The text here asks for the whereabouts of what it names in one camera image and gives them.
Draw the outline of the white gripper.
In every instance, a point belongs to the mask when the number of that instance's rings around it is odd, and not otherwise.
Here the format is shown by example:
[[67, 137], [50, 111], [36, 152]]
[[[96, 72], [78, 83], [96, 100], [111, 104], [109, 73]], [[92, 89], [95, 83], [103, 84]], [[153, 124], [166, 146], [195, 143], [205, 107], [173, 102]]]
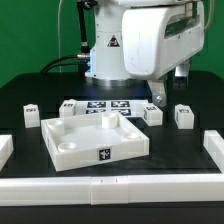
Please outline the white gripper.
[[[175, 69], [173, 87], [188, 85], [188, 64], [181, 64], [202, 50], [204, 44], [204, 7], [192, 10], [186, 5], [126, 10], [122, 18], [124, 65], [136, 79], [159, 79]], [[163, 80], [148, 81], [152, 102], [167, 103]]]

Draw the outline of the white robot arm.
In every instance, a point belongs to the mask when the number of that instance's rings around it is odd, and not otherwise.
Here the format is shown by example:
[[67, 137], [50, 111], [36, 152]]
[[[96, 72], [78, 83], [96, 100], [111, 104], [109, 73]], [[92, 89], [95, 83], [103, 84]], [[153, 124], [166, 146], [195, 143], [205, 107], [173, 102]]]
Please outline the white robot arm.
[[78, 0], [92, 8], [95, 44], [87, 54], [87, 81], [126, 86], [145, 80], [152, 102], [167, 103], [166, 74], [186, 79], [190, 59], [203, 49], [202, 0]]

